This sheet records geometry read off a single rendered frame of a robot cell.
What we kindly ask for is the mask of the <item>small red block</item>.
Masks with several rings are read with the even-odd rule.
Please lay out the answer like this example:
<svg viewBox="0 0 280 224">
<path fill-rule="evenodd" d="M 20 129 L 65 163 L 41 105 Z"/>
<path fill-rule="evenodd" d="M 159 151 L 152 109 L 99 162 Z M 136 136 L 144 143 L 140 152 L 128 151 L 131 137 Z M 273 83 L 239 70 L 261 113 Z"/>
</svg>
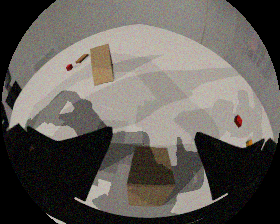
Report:
<svg viewBox="0 0 280 224">
<path fill-rule="evenodd" d="M 72 64 L 72 63 L 70 63 L 70 64 L 67 64 L 67 66 L 66 66 L 67 72 L 69 72 L 69 71 L 70 71 L 70 69 L 72 69 L 72 66 L 71 66 L 71 64 Z"/>
</svg>

